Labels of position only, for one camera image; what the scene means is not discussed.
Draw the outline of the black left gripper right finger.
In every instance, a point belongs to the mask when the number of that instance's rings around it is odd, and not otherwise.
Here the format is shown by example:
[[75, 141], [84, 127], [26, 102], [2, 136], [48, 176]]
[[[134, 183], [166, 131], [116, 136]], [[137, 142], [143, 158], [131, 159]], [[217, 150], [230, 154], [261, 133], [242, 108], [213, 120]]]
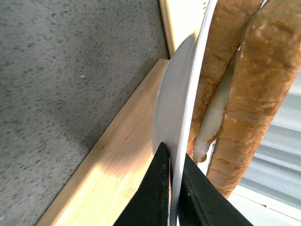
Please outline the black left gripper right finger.
[[251, 226], [186, 155], [178, 210], [181, 226]]

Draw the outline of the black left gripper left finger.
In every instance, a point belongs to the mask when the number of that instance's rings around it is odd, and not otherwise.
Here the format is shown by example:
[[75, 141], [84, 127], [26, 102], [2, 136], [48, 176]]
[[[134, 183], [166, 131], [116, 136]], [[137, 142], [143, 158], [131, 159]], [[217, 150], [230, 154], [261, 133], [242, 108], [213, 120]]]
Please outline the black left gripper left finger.
[[169, 153], [162, 142], [143, 180], [115, 226], [166, 226], [169, 202]]

